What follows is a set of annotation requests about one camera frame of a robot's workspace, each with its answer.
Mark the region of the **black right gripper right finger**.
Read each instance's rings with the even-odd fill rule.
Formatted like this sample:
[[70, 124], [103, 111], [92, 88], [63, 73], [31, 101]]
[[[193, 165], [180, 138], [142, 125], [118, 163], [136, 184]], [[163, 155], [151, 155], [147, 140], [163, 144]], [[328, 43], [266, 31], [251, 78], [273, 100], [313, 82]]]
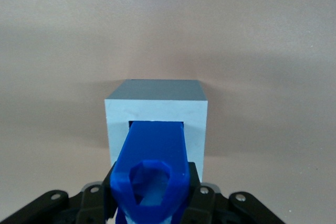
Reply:
[[201, 184], [196, 165], [189, 163], [190, 196], [180, 223], [284, 223], [254, 195], [238, 191], [225, 198]]

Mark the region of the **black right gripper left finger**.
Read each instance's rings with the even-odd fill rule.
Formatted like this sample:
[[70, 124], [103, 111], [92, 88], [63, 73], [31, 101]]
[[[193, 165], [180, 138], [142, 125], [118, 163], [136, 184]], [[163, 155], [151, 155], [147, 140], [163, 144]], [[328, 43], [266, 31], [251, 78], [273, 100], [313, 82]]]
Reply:
[[111, 195], [110, 175], [88, 183], [73, 197], [63, 190], [48, 191], [1, 223], [117, 223], [117, 203]]

